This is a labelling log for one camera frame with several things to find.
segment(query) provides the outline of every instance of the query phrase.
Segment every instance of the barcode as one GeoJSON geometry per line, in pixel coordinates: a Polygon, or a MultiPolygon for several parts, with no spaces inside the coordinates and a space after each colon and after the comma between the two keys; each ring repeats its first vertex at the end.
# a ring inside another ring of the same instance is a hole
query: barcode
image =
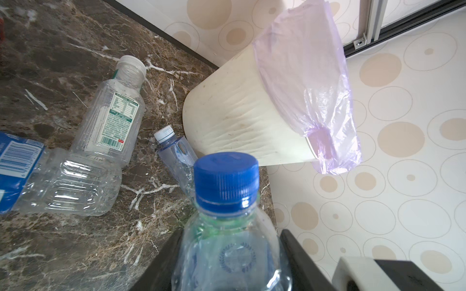
{"type": "Polygon", "coordinates": [[[123,145],[121,142],[118,142],[116,140],[112,140],[111,138],[108,138],[108,137],[105,137],[105,136],[102,136],[102,141],[101,143],[104,143],[108,146],[110,146],[111,148],[114,148],[114,149],[120,149],[121,146],[123,145]]]}
{"type": "Polygon", "coordinates": [[[30,144],[11,141],[0,156],[0,175],[26,177],[41,150],[30,144]]]}

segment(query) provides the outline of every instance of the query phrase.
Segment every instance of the brown marble countertop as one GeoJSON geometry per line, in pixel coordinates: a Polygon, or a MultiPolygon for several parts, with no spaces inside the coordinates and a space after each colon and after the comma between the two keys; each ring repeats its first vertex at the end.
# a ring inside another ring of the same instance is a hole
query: brown marble countertop
{"type": "MultiPolygon", "coordinates": [[[[152,135],[167,124],[183,134],[184,99],[214,70],[100,0],[7,1],[0,17],[0,130],[49,148],[69,148],[122,55],[148,67],[147,109],[113,208],[100,217],[0,217],[1,289],[127,290],[194,212],[157,159],[152,135]]],[[[260,173],[260,207],[274,221],[267,170],[260,173]]]]}

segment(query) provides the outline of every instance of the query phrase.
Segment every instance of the purple plastic bag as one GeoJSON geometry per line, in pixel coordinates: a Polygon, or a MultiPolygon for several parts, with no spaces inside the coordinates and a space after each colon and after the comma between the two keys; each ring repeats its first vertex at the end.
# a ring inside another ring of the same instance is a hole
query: purple plastic bag
{"type": "Polygon", "coordinates": [[[307,0],[281,13],[253,43],[259,73],[282,118],[306,136],[321,174],[361,163],[343,45],[330,6],[307,0]]]}

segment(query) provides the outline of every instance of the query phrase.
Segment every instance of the clear plastic bottle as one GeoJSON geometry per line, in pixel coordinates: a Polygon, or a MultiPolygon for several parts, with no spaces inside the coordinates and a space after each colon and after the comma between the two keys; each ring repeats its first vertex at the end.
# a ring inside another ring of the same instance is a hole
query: clear plastic bottle
{"type": "Polygon", "coordinates": [[[198,212],[185,226],[173,291],[289,291],[288,259],[270,218],[257,207],[259,166],[243,153],[194,165],[198,212]]]}
{"type": "Polygon", "coordinates": [[[136,144],[145,111],[139,93],[146,67],[137,58],[124,55],[113,79],[104,81],[84,116],[71,145],[73,152],[90,152],[127,166],[136,144]]]}
{"type": "Polygon", "coordinates": [[[99,216],[115,202],[121,179],[117,163],[0,132],[0,214],[99,216]]]}
{"type": "Polygon", "coordinates": [[[157,151],[158,156],[167,166],[172,176],[177,180],[181,190],[194,204],[194,163],[198,157],[194,153],[186,137],[176,137],[170,125],[154,133],[162,148],[157,151]]]}

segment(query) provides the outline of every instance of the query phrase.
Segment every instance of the plastic bottle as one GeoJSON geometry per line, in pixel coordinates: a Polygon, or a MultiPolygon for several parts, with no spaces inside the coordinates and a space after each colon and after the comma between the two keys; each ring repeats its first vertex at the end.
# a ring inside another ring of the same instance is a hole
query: plastic bottle
{"type": "Polygon", "coordinates": [[[0,132],[0,214],[99,216],[115,202],[121,178],[117,163],[0,132]]]}
{"type": "Polygon", "coordinates": [[[167,166],[172,176],[177,180],[181,190],[194,204],[194,173],[193,166],[198,157],[186,140],[186,137],[176,137],[170,125],[154,133],[157,142],[162,146],[157,151],[158,156],[167,166]]]}
{"type": "Polygon", "coordinates": [[[198,212],[185,226],[173,291],[289,291],[288,259],[257,207],[259,166],[248,154],[204,156],[194,165],[198,212]]]}
{"type": "Polygon", "coordinates": [[[145,75],[146,67],[139,59],[121,57],[113,79],[102,82],[97,89],[71,151],[90,152],[121,167],[128,165],[145,111],[139,93],[145,75]]]}

